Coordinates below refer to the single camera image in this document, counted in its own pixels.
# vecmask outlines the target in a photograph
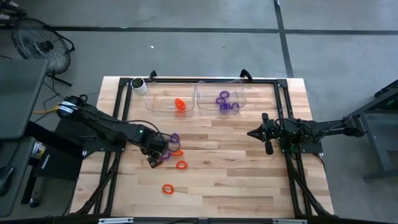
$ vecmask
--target butcher block tabletop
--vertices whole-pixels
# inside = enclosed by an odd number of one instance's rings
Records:
[[[112,115],[120,77],[104,77],[97,108]],[[295,118],[312,119],[304,81],[287,79]],[[187,88],[173,83],[148,83],[158,100],[187,96]],[[270,84],[244,84],[246,105],[238,114],[203,116],[195,104],[191,117],[162,116],[146,108],[146,97],[133,92],[127,119],[154,123],[163,133],[178,133],[183,158],[171,157],[151,169],[147,157],[129,143],[122,153],[111,215],[129,217],[294,217],[285,158],[272,141],[274,153],[266,154],[264,143],[246,135],[260,126],[261,114],[277,119],[274,87]],[[282,89],[282,104],[285,100]],[[121,119],[126,88],[119,111]],[[89,199],[100,179],[103,152],[92,153],[82,164],[71,212]],[[302,156],[307,185],[326,210],[333,213],[325,171],[313,154]],[[178,170],[177,161],[185,160],[187,170]],[[166,195],[164,184],[174,186]],[[103,206],[108,195],[104,191]],[[301,190],[300,208],[304,210]]]

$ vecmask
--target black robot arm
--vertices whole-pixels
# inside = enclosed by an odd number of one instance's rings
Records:
[[[152,168],[162,161],[162,154],[169,148],[169,142],[158,131],[142,124],[120,121],[86,103],[83,96],[66,97],[60,104],[57,114],[62,119],[81,122],[94,130],[98,137],[111,144],[119,145],[128,141],[138,146]]]
[[[284,148],[299,144],[318,144],[325,136],[345,134],[361,137],[366,130],[359,116],[349,116],[341,120],[316,122],[295,118],[269,119],[267,113],[262,114],[262,124],[248,132],[248,136],[265,142],[268,155],[274,153],[271,139],[278,139]]]

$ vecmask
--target orange object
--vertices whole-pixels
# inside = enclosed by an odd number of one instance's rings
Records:
[[[173,194],[174,193],[174,187],[171,184],[163,185],[162,190],[163,190],[163,193],[165,193],[165,194]]]
[[[175,166],[177,169],[188,169],[188,163],[185,161],[178,161]]]
[[[184,155],[184,151],[182,151],[181,149],[179,149],[177,152],[172,152],[172,156],[182,156]]]
[[[175,103],[175,106],[177,107],[177,109],[179,109],[179,110],[187,109],[185,102],[183,100],[181,100],[180,98],[176,98],[174,103]]]

